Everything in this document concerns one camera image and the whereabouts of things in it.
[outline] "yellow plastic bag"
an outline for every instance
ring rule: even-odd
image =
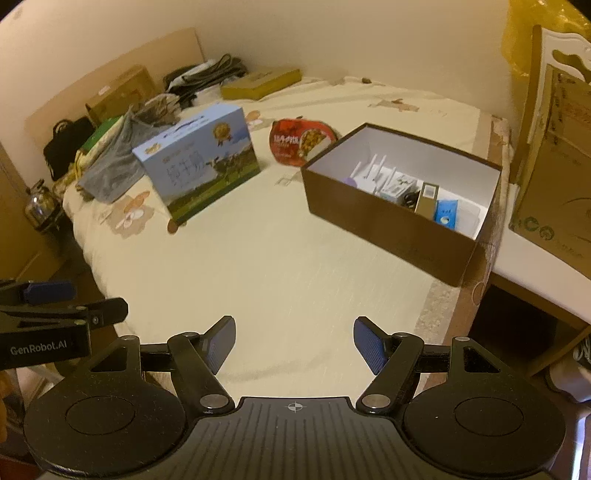
[[[578,33],[591,41],[591,22],[567,0],[509,0],[501,51],[516,77],[530,75],[534,25],[559,33]]]

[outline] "metal kettle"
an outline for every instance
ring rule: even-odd
[[[51,191],[39,180],[27,188],[29,201],[25,205],[25,217],[38,232],[44,232],[61,216],[61,204]]]

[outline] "bed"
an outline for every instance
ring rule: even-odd
[[[199,97],[183,116],[216,100]],[[506,121],[432,93],[352,77],[307,78],[261,101],[233,103],[250,114],[262,172],[174,235],[148,177],[112,205],[84,202],[74,186],[66,190],[64,208],[98,287],[129,304],[126,321],[116,326],[120,335],[165,342],[232,315],[236,345],[217,376],[237,400],[356,399],[372,378],[353,345],[353,321],[361,315],[387,332],[412,332],[431,343],[467,333],[498,245],[506,188],[497,193],[464,285],[452,288],[311,215],[299,171],[271,155],[269,130],[275,119],[298,116],[341,134],[364,122],[385,125],[503,164],[506,187]]]

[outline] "headboard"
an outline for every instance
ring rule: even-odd
[[[163,91],[164,75],[185,65],[201,62],[203,53],[194,28],[157,38],[111,60],[62,90],[25,120],[25,131],[42,150],[51,140],[53,126],[59,120],[75,120],[85,115],[85,102],[130,67],[144,65],[159,90]]]

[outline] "brown open box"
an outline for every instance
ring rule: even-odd
[[[368,163],[374,154],[386,154],[386,166],[477,203],[481,218],[474,237],[342,182],[359,161]],[[302,177],[311,213],[447,284],[460,286],[499,187],[500,170],[500,166],[461,150],[363,124],[302,167]]]

